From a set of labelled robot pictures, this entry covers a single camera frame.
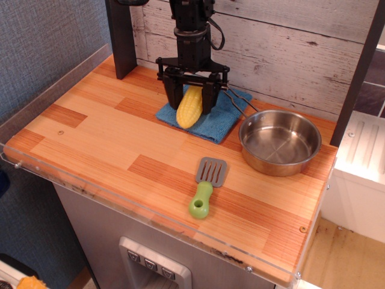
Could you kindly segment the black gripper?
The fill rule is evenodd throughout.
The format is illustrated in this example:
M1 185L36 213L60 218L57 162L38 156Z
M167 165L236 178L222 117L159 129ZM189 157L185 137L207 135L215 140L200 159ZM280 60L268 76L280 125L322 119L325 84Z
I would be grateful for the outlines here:
M168 103L178 109L183 98L183 85L202 87L203 114L209 114L216 106L221 89L229 86L227 74L229 67L211 59L210 31L175 31L177 38L177 57L156 60L158 79L165 87Z

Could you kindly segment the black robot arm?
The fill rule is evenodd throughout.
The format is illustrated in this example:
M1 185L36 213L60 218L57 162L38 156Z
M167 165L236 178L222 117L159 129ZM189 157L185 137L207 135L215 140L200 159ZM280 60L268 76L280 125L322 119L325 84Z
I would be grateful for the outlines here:
M201 88L203 114L209 114L217 103L220 90L228 87L228 66L214 62L211 50L221 50L225 38L216 47L211 40L211 27L221 28L211 19L214 1L170 1L176 27L177 57L156 60L158 79L163 82L168 103L178 109L184 85Z

